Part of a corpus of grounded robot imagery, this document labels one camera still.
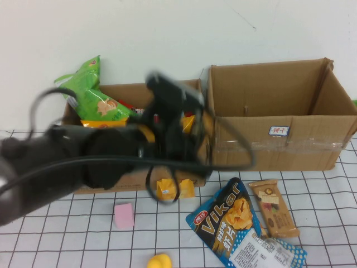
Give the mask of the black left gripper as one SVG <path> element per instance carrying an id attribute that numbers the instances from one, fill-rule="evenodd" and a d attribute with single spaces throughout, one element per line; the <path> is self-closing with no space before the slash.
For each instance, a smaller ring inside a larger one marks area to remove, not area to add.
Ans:
<path id="1" fill-rule="evenodd" d="M 199 156 L 200 149 L 205 147 L 207 135 L 201 110 L 193 113 L 180 109 L 157 108 L 155 135 L 158 147 L 155 166 L 164 166 L 172 172 L 212 172 L 206 166 L 206 160 L 200 159 Z"/>

